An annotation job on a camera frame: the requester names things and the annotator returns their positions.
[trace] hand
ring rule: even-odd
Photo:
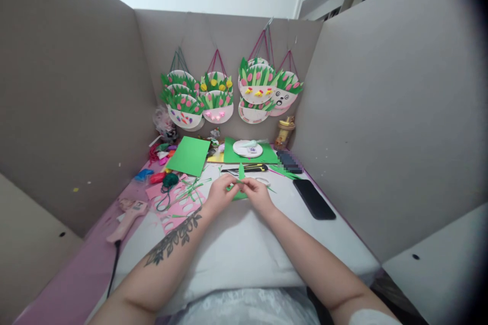
[[[205,205],[212,206],[216,209],[217,214],[222,212],[235,197],[241,184],[235,184],[237,178],[231,174],[224,174],[210,187],[208,198]],[[231,190],[227,191],[227,187],[234,184]]]
[[[242,191],[247,194],[253,207],[261,214],[261,216],[265,216],[276,209],[269,197],[266,185],[253,178],[245,178],[241,181],[244,183],[241,187]]]

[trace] smartphone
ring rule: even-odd
[[[310,180],[293,180],[296,190],[300,193],[301,198],[307,205],[310,213],[314,219],[317,220],[333,220],[336,219],[336,214],[329,207],[324,198],[320,195],[317,189]]]

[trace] white table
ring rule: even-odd
[[[221,169],[238,164],[207,163],[201,180],[215,181]],[[333,252],[366,284],[370,285],[380,264],[322,194],[337,215],[336,220],[314,219],[292,180],[273,172],[246,173],[247,177],[266,177],[274,204],[298,226]],[[307,174],[300,174],[308,179]],[[207,196],[212,182],[200,187]],[[118,286],[132,268],[164,237],[159,218],[148,213],[122,252],[114,280]],[[209,227],[181,285],[160,315],[172,314],[187,303],[216,289],[241,287],[303,286],[304,282],[291,265],[272,232],[246,200],[234,201]],[[92,315],[102,305],[101,297]]]

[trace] pink tablecloth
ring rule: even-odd
[[[159,164],[154,164],[159,172]],[[147,201],[145,187],[131,182],[120,198]],[[22,312],[14,325],[82,325],[107,288],[115,259],[115,247],[106,241],[118,226],[123,214],[118,201],[110,205],[87,234],[81,249],[47,284],[39,296]],[[136,219],[124,239],[125,242],[139,227],[144,217]]]

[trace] black cable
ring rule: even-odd
[[[115,277],[115,271],[117,270],[118,256],[120,255],[120,244],[122,240],[117,240],[115,244],[115,261],[113,263],[112,278],[110,279],[110,284],[108,286],[107,298],[110,296],[110,290],[112,289],[113,278]]]

